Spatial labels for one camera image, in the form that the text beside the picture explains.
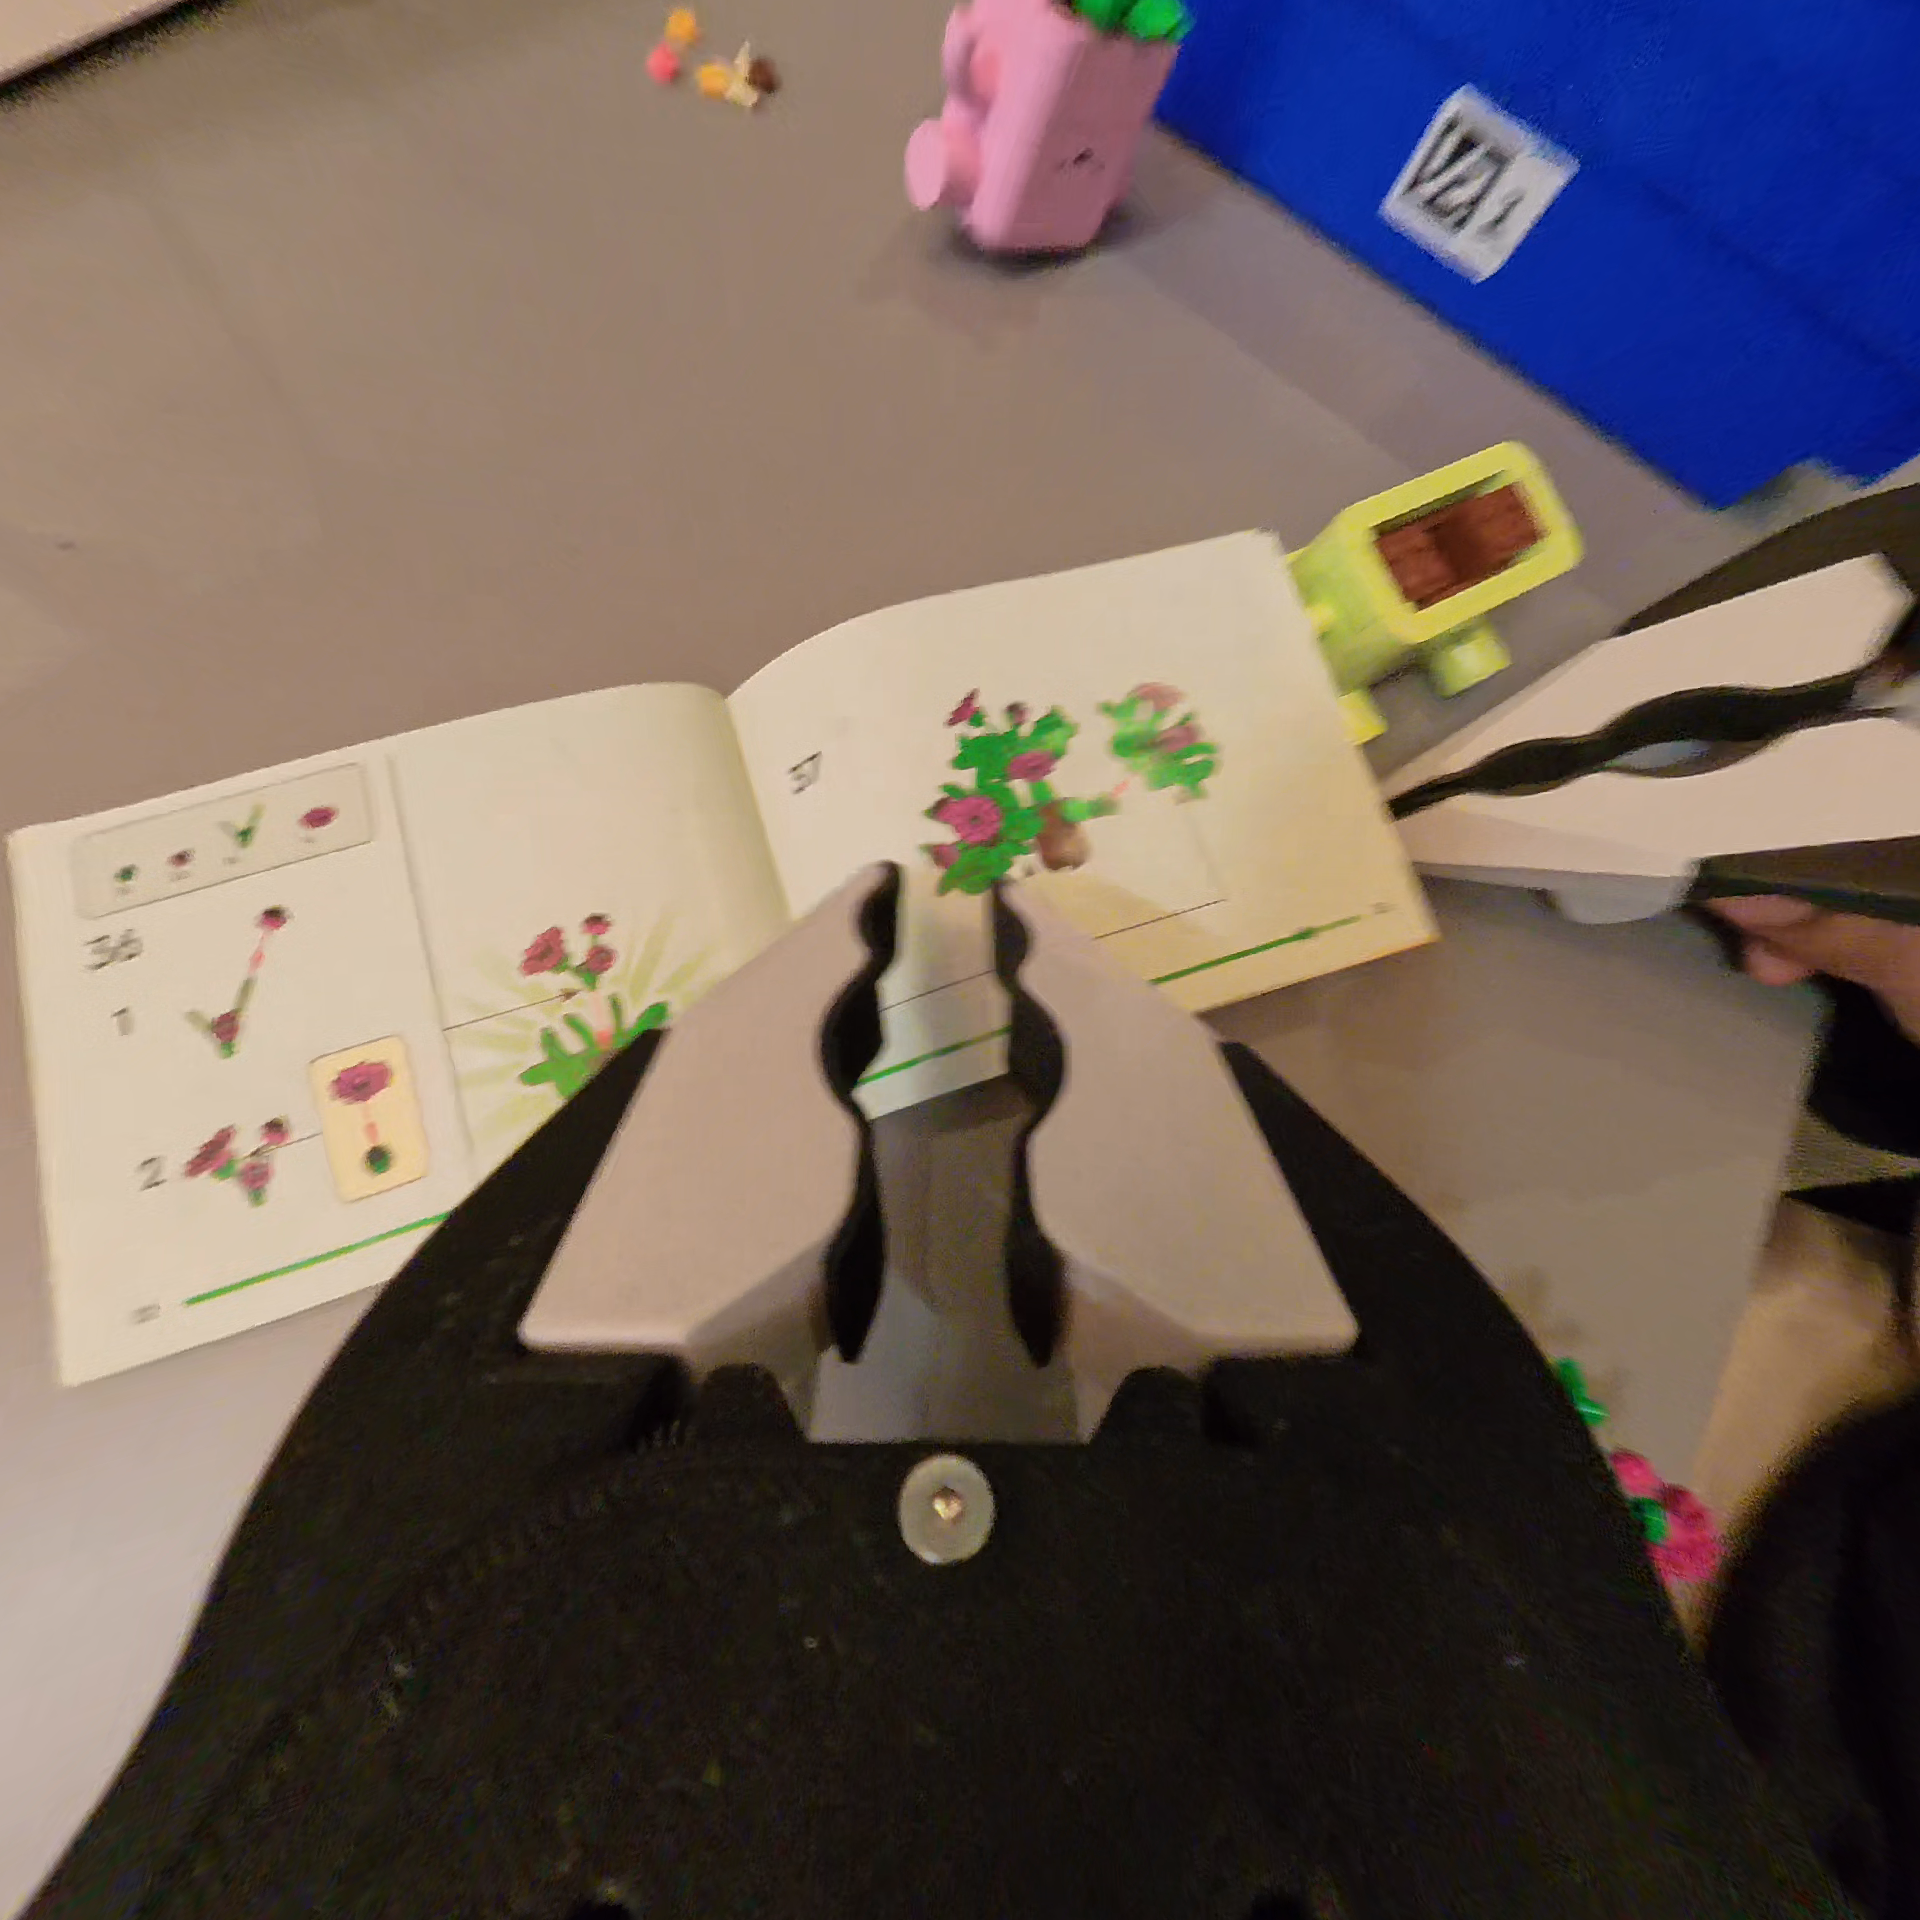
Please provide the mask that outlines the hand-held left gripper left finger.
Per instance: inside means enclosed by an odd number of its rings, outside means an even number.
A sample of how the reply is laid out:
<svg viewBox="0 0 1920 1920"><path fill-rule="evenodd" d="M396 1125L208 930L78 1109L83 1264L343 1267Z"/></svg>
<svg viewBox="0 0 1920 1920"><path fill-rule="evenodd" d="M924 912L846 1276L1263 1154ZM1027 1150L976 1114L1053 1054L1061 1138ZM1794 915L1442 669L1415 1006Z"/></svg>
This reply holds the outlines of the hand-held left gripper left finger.
<svg viewBox="0 0 1920 1920"><path fill-rule="evenodd" d="M901 871L874 862L672 1021L519 1341L682 1367L860 1358L887 1276L872 1123Z"/></svg>

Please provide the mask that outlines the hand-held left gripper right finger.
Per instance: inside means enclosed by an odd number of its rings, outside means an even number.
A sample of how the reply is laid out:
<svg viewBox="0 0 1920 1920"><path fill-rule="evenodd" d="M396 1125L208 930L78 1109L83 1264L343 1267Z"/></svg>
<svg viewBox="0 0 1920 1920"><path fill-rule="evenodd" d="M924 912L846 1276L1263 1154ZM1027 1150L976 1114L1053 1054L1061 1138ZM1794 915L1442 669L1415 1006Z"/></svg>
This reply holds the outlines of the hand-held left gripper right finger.
<svg viewBox="0 0 1920 1920"><path fill-rule="evenodd" d="M1349 1355L1357 1318L1210 1030L1024 887L995 892L991 951L1027 1355L1069 1381Z"/></svg>

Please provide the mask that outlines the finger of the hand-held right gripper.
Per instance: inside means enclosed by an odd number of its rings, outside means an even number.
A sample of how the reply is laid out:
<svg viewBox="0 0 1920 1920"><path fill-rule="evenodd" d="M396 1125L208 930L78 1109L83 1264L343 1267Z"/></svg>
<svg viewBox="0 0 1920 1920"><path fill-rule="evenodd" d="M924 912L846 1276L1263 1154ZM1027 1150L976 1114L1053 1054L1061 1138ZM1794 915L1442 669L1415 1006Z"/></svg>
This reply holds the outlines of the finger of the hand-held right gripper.
<svg viewBox="0 0 1920 1920"><path fill-rule="evenodd" d="M1794 731L1914 714L1914 590L1831 563L1603 640L1408 770L1394 806L1519 801L1598 773L1684 776Z"/></svg>
<svg viewBox="0 0 1920 1920"><path fill-rule="evenodd" d="M1917 924L1917 737L1902 718L1794 731L1708 773L1591 773L1401 822L1437 876L1548 894L1578 924L1778 897Z"/></svg>

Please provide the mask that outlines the lime green toy planter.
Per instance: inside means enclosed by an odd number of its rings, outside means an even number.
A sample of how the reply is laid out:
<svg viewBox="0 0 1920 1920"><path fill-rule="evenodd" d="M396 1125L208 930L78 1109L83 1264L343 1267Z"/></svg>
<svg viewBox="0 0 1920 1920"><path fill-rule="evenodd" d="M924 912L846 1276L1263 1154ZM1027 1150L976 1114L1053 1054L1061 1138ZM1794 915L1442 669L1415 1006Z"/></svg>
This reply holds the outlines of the lime green toy planter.
<svg viewBox="0 0 1920 1920"><path fill-rule="evenodd" d="M1376 688L1410 669L1439 696L1511 663L1495 613L1566 577L1584 542L1548 470L1496 444L1354 502L1287 557L1357 746L1386 731Z"/></svg>

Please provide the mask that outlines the instruction booklet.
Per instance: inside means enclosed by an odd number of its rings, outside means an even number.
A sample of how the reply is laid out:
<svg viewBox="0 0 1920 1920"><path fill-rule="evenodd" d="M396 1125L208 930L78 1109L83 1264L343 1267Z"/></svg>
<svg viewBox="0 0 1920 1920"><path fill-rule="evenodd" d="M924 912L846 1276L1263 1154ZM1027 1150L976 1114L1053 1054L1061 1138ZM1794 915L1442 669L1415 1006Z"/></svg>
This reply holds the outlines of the instruction booklet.
<svg viewBox="0 0 1920 1920"><path fill-rule="evenodd" d="M995 1078L988 898L1189 1013L1436 918L1266 531L866 613L7 840L55 1377L387 1282L624 1046L901 871L890 1115Z"/></svg>

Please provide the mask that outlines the toy flower plant brown base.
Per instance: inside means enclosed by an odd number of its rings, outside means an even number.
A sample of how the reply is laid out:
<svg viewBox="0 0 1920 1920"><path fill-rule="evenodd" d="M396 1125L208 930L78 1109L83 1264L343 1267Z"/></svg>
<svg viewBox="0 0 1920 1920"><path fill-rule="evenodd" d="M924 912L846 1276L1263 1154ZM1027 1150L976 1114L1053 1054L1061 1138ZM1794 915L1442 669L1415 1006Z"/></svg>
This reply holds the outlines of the toy flower plant brown base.
<svg viewBox="0 0 1920 1920"><path fill-rule="evenodd" d="M1615 1446L1609 1410L1594 1402L1584 1371L1571 1357L1554 1357L1551 1371L1626 1501L1667 1595L1679 1597L1700 1587L1717 1571L1724 1552L1712 1515L1641 1453Z"/></svg>

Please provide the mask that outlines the person's right forearm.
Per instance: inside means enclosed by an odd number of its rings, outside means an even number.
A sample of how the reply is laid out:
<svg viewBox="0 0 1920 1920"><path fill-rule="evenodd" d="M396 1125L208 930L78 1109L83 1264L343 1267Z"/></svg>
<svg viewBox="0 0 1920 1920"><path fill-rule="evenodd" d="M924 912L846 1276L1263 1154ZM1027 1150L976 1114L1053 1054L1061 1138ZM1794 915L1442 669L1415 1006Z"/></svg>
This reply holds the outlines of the person's right forearm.
<svg viewBox="0 0 1920 1920"><path fill-rule="evenodd" d="M1917 1046L1884 1003L1853 982L1817 977L1826 1025L1807 1088L1791 1189L1914 1191Z"/></svg>

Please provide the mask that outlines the person's right hand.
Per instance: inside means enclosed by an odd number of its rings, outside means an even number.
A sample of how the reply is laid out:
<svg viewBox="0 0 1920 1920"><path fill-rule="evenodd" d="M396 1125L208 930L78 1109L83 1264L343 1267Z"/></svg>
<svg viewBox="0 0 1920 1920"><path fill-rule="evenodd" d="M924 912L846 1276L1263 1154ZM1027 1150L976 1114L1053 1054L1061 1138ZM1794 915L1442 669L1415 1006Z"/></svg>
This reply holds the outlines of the person's right hand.
<svg viewBox="0 0 1920 1920"><path fill-rule="evenodd" d="M1747 897L1711 901L1706 912L1733 933L1741 972L1765 987L1812 979L1847 982L1917 1041L1917 929L1794 901Z"/></svg>

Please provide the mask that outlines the blue plastic bin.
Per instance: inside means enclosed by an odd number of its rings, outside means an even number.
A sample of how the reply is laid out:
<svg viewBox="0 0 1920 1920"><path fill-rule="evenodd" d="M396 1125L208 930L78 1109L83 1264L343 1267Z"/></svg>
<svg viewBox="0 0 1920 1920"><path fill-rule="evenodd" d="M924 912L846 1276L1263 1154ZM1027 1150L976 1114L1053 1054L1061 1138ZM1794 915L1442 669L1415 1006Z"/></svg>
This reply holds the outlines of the blue plastic bin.
<svg viewBox="0 0 1920 1920"><path fill-rule="evenodd" d="M1684 492L1914 458L1914 5L1189 14L1171 136Z"/></svg>

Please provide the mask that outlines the pink brick planter with plant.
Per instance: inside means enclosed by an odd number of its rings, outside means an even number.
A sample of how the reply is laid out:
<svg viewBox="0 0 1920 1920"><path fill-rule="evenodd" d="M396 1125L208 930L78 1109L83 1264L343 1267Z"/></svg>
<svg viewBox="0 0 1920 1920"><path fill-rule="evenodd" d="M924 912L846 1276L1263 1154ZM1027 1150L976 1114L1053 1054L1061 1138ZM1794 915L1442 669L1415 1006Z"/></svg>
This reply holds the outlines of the pink brick planter with plant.
<svg viewBox="0 0 1920 1920"><path fill-rule="evenodd" d="M903 193L989 256L1071 256L1108 227L1178 44L1098 32L1059 2L953 5L943 104L908 136Z"/></svg>

